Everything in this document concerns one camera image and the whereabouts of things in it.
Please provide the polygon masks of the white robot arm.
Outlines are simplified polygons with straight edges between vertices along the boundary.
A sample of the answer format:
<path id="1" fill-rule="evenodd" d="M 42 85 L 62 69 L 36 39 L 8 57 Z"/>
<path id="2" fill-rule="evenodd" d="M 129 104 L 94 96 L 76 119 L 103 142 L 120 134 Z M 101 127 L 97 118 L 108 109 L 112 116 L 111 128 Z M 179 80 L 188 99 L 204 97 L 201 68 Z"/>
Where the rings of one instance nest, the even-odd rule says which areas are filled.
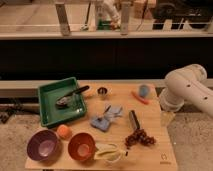
<path id="1" fill-rule="evenodd" d="M 199 64 L 170 71 L 164 79 L 165 88 L 159 95 L 160 106 L 164 111 L 177 112 L 187 100 L 213 117 L 213 90 L 202 84 L 206 79 L 207 72 Z"/>

